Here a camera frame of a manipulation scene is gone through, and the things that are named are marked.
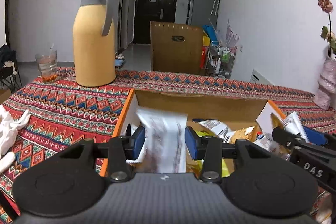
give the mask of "thermos handle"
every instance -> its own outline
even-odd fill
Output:
[[[112,10],[112,2],[113,0],[106,0],[106,17],[105,17],[105,23],[101,31],[101,35],[103,37],[107,36],[109,34],[112,20],[113,20],[113,10]]]

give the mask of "black circular disc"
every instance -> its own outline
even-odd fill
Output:
[[[103,195],[103,179],[72,160],[29,169],[13,185],[13,196],[21,211],[43,217],[65,217],[94,205]]]
[[[284,171],[268,170],[267,166],[238,169],[226,180],[226,196],[238,208],[261,217],[307,213],[317,196],[317,182],[306,171],[288,165]]]

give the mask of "flower stem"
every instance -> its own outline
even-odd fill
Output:
[[[331,57],[331,46],[330,46],[330,42],[331,42],[332,36],[331,36],[331,18],[330,18],[330,13],[328,13],[328,16],[329,16],[329,22],[330,22],[330,36],[329,36],[328,56]]]

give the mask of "front door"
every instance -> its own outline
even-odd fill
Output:
[[[174,22],[176,0],[136,0],[134,43],[151,43],[151,21]]]

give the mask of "white logo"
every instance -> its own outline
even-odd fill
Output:
[[[310,169],[310,163],[306,162],[304,167],[305,170],[309,170]],[[314,166],[313,168],[310,169],[309,173],[312,173],[313,175],[315,175],[315,171],[316,171],[316,167]],[[322,176],[322,170],[318,170],[316,177],[320,178]]]
[[[169,177],[169,176],[167,176],[167,175],[164,175],[163,177],[160,177],[160,179],[162,179],[162,180],[166,181],[167,179],[170,179],[170,177]]]

